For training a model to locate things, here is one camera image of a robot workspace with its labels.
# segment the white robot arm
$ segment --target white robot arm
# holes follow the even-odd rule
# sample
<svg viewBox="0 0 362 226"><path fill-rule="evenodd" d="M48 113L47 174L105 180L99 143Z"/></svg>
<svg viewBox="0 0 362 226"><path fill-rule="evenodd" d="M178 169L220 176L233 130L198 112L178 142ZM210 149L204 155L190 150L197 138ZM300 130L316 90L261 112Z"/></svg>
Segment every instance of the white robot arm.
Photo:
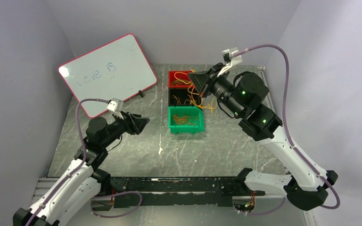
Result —
<svg viewBox="0 0 362 226"><path fill-rule="evenodd" d="M336 209L340 200L332 185L338 175L332 170L325 170L317 165L290 137L283 105L283 121L268 107L262 104L269 90L263 80L255 73L238 74L233 84L227 80L229 70L242 62L241 55L254 49L271 47L279 50L286 62L286 88L288 87L289 64L285 52L278 46L264 44L243 51L236 48L223 51L223 63L212 66L208 71L189 73L201 97L213 94L219 108L230 118L241 118L239 126L255 141L272 151L284 164L291 175L272 175L245 168L238 176L252 191L282 195L302 210L311 210L317 206ZM323 206L328 192L334 193L337 204L333 207Z"/></svg>

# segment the yellow string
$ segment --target yellow string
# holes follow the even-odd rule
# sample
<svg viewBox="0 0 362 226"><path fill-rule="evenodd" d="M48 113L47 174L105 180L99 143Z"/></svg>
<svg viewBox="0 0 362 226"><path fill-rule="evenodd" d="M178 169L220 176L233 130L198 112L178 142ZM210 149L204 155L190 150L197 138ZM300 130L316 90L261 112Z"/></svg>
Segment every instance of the yellow string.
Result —
<svg viewBox="0 0 362 226"><path fill-rule="evenodd" d="M193 90L194 90L194 88L195 88L195 87L194 87L194 84L193 84L191 81L186 82L186 80L181 80L181 79L177 78L177 76L175 76L177 73L186 74L186 75L188 75L188 74L187 74L187 73L184 73L184 72L176 72L176 73L174 73L174 78L175 78L177 81L189 85L189 87L188 87L188 89L187 89L187 91L190 93L190 95L188 95L188 96L189 96L189 100L185 100L185 101L184 101L184 104L186 105L186 102L189 101L190 104L192 104L192 105L194 105L194 106L196 106L196 107L198 107L198 108L200 108L200 109L205 109L205 108L210 109L210 112L213 114L213 110L217 107L217 102L216 102L216 106L213 107L213 101L214 101L215 97L213 97L212 101L211 101L210 104L208 104L207 106L202 106L202 104L203 104L203 99L202 99L202 102L198 105L198 104L197 104L197 101L194 99L193 95L198 95L198 96L199 96L200 94L193 92ZM178 97L176 97L176 96L173 95L173 98L176 98L177 104L179 104L179 105L181 104L181 103L180 103L180 99L179 99Z"/></svg>
<svg viewBox="0 0 362 226"><path fill-rule="evenodd" d="M181 101L178 97L176 97L175 95L173 95L173 98L177 101L178 105L181 105Z"/></svg>

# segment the gray floor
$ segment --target gray floor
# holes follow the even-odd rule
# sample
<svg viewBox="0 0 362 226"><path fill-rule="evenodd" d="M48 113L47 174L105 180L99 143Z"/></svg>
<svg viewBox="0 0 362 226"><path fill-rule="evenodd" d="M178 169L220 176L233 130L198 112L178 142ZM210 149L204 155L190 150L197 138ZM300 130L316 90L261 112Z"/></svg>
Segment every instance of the gray floor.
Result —
<svg viewBox="0 0 362 226"><path fill-rule="evenodd" d="M281 198L257 198L256 212L274 209ZM102 215L118 215L126 209L111 209L99 212ZM105 219L91 214L89 203L85 204L67 226L307 226L303 211L286 202L279 210L264 216L238 214L233 207L216 205L193 206L142 206L136 212L121 218Z"/></svg>
<svg viewBox="0 0 362 226"><path fill-rule="evenodd" d="M149 124L141 135L125 135L123 142L109 152L100 168L112 176L125 177L234 176L244 167L284 174L282 163L243 133L238 126L239 120L229 119L218 108L213 114L204 110L205 132L195 135L170 133L167 122L168 71L208 68L208 65L153 65L158 77L157 85L145 91L144 98L138 96L125 102L123 108L124 111L149 117ZM246 70L257 72L255 68L239 66L231 71L229 79ZM210 102L211 98L208 97L204 103ZM267 98L265 104L269 106L269 103ZM80 147L74 118L76 104L73 98L48 177L61 176ZM84 112L79 115L85 131L89 118ZM103 117L109 123L113 121L109 113L103 114Z"/></svg>

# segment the plastic bin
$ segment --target plastic bin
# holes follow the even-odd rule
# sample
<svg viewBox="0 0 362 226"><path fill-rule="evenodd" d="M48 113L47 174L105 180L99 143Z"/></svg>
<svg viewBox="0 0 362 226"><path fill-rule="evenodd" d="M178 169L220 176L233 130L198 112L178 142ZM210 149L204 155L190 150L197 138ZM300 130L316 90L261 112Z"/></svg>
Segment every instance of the plastic bin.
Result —
<svg viewBox="0 0 362 226"><path fill-rule="evenodd" d="M188 118L186 123L177 123L174 119L174 116L183 118ZM169 128L170 132L173 134L178 133L199 133L205 131L205 125L203 123L203 111L198 107L189 106L189 107L169 107Z"/></svg>
<svg viewBox="0 0 362 226"><path fill-rule="evenodd" d="M181 79L181 80L191 81L188 78L188 75L186 75L189 72L192 72L192 71L169 71L169 88L188 88L190 86L190 84L187 85L184 83L180 83L177 85L172 85L172 83L174 81L177 81L177 79L175 77L177 77L178 79Z"/></svg>
<svg viewBox="0 0 362 226"><path fill-rule="evenodd" d="M189 100L188 95L190 95L187 88L169 88L168 94L169 94L169 101L168 101L169 107L194 106L190 101L186 101L186 100ZM179 103L174 96L178 97L180 99ZM197 105L202 103L202 98L200 98L199 95L192 94L192 96L196 100Z"/></svg>

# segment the cable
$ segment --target cable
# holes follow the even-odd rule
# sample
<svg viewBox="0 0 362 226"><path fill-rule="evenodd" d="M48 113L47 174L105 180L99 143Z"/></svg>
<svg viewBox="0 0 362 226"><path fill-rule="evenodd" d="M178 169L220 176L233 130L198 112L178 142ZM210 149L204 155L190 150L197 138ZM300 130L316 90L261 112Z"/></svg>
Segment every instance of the cable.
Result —
<svg viewBox="0 0 362 226"><path fill-rule="evenodd" d="M87 159L87 148L85 146L84 139L82 138L80 120L79 120L79 117L78 117L78 110L79 110L81 104L86 102L86 101L97 101L97 102L103 102L103 103L107 103L107 104L110 102L110 101L107 101L107 100L104 100L104 99L92 99L92 98L84 99L84 100L81 100L80 102L78 102L77 106L75 107L75 123L77 125L78 136L80 138L82 151L83 151L82 162L80 163L80 165L78 165L76 168L74 168L74 170L72 170L66 177L64 177L61 181L59 181L59 183L52 189L52 192L46 197L46 199L40 204L40 206L37 208L37 210L31 215L30 219L28 219L25 226L30 226L33 219L38 215L38 213L43 209L43 207L52 199L52 197L56 194L56 192L58 192L58 190L63 186L63 184L77 170L79 170L81 168L81 166L85 163L85 161Z"/></svg>
<svg viewBox="0 0 362 226"><path fill-rule="evenodd" d="M117 146L119 146L121 144L121 142L123 141L123 135L120 136L120 141L118 144L116 144L116 146L112 147L109 151L107 152L110 152L111 150L115 149Z"/></svg>
<svg viewBox="0 0 362 226"><path fill-rule="evenodd" d="M220 105L220 103L217 100L217 105L219 106L219 109L222 110L228 117L230 117L231 119L235 118L235 116L231 116L230 114L228 114Z"/></svg>
<svg viewBox="0 0 362 226"><path fill-rule="evenodd" d="M283 49L281 49L281 47L276 46L276 45L263 44L263 45L253 46L252 48L246 48L244 50L238 51L235 54L232 54L232 57L237 57L237 56L240 56L240 55L242 55L242 54L244 54L244 53L246 53L248 51L252 51L252 50L255 50L255 49L258 49L258 48L264 48L264 47L270 47L270 48L274 48L274 49L278 50L282 54L282 56L284 57L284 60L285 60L286 74L285 74L284 96L283 96L283 100L282 100L282 120L284 122L285 133L287 135L288 142L291 144L291 146L293 147L293 150L299 155L299 157L302 158L302 160L317 174L317 176L319 178L321 178L321 180L324 181L324 183L330 188L330 190L334 194L335 199L337 200L337 203L335 204L335 206L321 205L321 207L326 208L326 209L330 209L330 210L337 209L341 204L341 200L339 198L338 193L336 192L334 187L327 181L327 179L324 176L321 176L321 173L302 154L302 152L300 152L300 150L295 147L295 144L293 143L291 135L289 133L289 129L288 129L288 125L287 125L287 117L286 117L287 92L288 92L288 82L289 82L289 61L288 61L288 57L287 57L287 54L285 53L285 51Z"/></svg>
<svg viewBox="0 0 362 226"><path fill-rule="evenodd" d="M281 203L280 203L276 208L274 208L274 209L272 209L272 210L269 210L269 211L266 211L266 212L262 212L262 213L246 213L246 214L247 214L247 215L251 215L251 216L261 216L261 215L266 215L266 214L273 213L273 212L279 210L282 205L284 205L285 200L286 200L286 198L284 197L284 198L282 199Z"/></svg>
<svg viewBox="0 0 362 226"><path fill-rule="evenodd" d="M126 215L129 215L129 214L133 213L134 211L136 211L141 206L141 203L142 203L142 195L141 195L141 193L139 193L137 191L128 191L128 192L121 192L121 193L111 194L111 195L106 195L106 196L93 197L93 198L91 198L91 200L111 198L111 197L116 197L116 196L125 195L125 194L137 194L140 197L140 202L138 203L138 205L134 209L132 209L132 210L126 212L126 213L116 215L116 216L105 216L105 215L100 215L100 214L96 213L92 208L92 202L91 202L90 207L91 207L92 214L97 216L97 217L101 217L101 218L119 218L119 217L124 217Z"/></svg>

